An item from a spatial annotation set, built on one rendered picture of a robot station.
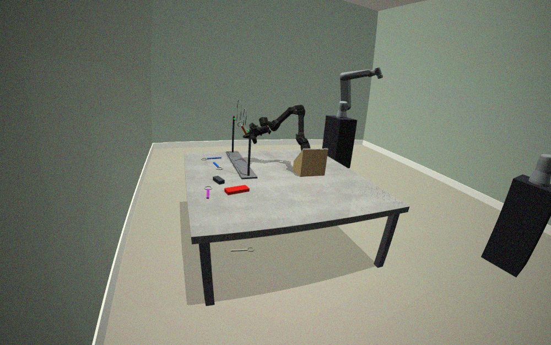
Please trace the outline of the red rectangular block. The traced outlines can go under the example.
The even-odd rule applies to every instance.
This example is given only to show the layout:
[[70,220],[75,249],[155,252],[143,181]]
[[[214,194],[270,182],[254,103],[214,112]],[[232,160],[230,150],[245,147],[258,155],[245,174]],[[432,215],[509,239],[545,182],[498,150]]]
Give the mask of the red rectangular block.
[[250,189],[246,185],[242,185],[242,186],[225,188],[224,191],[228,195],[235,195],[235,194],[238,194],[238,193],[249,192]]

